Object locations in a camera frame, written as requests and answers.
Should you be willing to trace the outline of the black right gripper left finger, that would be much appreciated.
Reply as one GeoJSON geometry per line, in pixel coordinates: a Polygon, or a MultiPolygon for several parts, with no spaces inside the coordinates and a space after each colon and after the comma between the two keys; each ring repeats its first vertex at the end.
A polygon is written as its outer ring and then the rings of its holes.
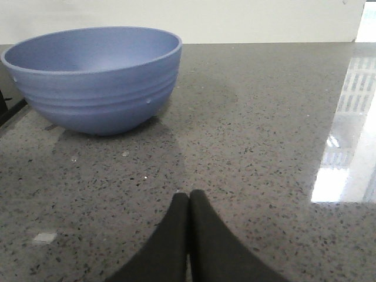
{"type": "Polygon", "coordinates": [[[106,281],[185,281],[188,226],[189,197],[175,193],[143,247],[106,281]]]}

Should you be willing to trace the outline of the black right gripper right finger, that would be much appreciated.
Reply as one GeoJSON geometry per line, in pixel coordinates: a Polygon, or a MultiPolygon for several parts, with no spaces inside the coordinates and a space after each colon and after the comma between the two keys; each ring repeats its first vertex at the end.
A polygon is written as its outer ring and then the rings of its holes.
{"type": "Polygon", "coordinates": [[[242,245],[202,190],[190,193],[193,281],[287,281],[242,245]]]}

